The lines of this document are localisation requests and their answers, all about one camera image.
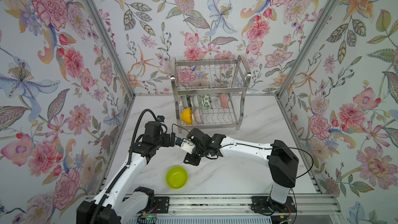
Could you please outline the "yellow bowl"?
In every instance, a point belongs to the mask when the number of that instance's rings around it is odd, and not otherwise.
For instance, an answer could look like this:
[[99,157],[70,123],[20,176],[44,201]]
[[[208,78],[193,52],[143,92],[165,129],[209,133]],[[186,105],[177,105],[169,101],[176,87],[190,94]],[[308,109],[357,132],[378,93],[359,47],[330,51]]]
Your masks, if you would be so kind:
[[181,120],[186,124],[193,123],[191,108],[186,108],[183,110],[183,112],[181,113]]

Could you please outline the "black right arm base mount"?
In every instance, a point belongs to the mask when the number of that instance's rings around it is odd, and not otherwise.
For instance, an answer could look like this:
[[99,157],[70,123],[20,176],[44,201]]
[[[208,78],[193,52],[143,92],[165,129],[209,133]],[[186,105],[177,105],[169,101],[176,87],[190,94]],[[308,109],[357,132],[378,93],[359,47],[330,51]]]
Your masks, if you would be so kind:
[[291,214],[296,213],[296,205],[291,196],[287,196],[285,203],[278,203],[271,199],[270,196],[253,196],[251,197],[251,210],[257,214]]

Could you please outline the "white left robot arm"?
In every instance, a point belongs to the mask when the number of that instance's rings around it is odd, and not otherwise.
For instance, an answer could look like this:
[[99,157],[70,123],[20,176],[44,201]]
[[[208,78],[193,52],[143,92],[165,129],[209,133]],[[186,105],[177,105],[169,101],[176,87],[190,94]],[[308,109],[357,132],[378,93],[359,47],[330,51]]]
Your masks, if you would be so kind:
[[103,190],[77,209],[77,224],[132,224],[135,218],[151,212],[155,205],[154,190],[140,186],[126,196],[133,179],[147,166],[161,147],[173,147],[175,136],[167,133],[160,121],[149,121],[139,141],[132,144],[122,167]]

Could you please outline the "lime green bowl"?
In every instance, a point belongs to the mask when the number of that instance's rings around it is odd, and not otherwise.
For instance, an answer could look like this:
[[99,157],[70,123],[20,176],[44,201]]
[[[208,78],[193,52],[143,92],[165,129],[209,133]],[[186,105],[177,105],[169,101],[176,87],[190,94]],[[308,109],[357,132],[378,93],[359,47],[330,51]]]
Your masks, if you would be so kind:
[[166,175],[166,184],[174,190],[183,188],[188,182],[188,173],[181,166],[172,167]]

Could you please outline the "pale green bowl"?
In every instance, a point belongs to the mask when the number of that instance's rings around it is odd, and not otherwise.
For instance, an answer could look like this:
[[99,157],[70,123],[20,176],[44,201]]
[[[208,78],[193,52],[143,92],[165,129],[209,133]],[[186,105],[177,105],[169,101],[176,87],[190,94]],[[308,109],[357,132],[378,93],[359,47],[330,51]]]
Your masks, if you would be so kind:
[[191,103],[194,108],[202,108],[202,98],[197,94],[191,97]]

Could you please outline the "green leaf pattern bowl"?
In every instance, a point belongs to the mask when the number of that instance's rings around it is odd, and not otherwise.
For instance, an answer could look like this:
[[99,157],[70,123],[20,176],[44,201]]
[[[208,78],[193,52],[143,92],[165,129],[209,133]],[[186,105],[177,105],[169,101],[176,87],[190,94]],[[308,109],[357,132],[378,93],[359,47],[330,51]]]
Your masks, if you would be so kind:
[[212,99],[211,99],[211,95],[210,94],[205,94],[202,97],[202,105],[205,109],[212,109]]

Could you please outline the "pink striped bowl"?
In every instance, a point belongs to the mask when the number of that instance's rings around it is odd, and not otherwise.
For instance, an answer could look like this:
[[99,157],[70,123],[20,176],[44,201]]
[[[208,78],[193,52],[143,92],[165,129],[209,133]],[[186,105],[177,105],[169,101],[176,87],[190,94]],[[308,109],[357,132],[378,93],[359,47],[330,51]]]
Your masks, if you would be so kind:
[[192,112],[192,120],[193,122],[195,122],[196,124],[203,124],[204,123],[204,119],[203,119],[203,112],[201,108],[196,108],[193,112]]

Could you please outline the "dark patterned bowl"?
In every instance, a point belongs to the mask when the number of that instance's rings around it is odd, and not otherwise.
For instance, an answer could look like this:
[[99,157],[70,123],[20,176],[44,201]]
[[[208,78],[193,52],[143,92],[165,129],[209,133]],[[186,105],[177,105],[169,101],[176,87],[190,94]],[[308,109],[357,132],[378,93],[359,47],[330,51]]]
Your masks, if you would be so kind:
[[183,95],[181,97],[181,104],[182,104],[184,109],[192,107],[191,100],[190,100],[190,97],[188,95]]

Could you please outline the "black white floral bowl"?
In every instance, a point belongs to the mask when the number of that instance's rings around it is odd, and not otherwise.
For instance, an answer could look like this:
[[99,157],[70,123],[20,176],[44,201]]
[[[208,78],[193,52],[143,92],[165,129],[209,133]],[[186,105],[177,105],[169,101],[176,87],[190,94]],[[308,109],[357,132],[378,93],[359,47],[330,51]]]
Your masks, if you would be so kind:
[[226,95],[225,93],[222,93],[222,94],[219,96],[219,103],[220,103],[220,105],[221,105],[221,107],[222,107],[223,109],[228,109],[228,108],[229,108],[228,97],[227,97],[227,95]]

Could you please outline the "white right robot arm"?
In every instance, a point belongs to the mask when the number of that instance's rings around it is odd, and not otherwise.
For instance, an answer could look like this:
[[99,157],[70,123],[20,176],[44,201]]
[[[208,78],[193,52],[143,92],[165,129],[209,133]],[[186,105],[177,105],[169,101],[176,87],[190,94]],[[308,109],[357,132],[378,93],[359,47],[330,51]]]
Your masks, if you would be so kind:
[[175,144],[186,152],[183,162],[196,167],[202,158],[215,160],[221,157],[239,157],[266,166],[273,180],[270,204],[286,204],[290,190],[295,187],[299,159],[283,141],[251,143],[223,134],[210,137],[194,128],[186,138],[176,138]]

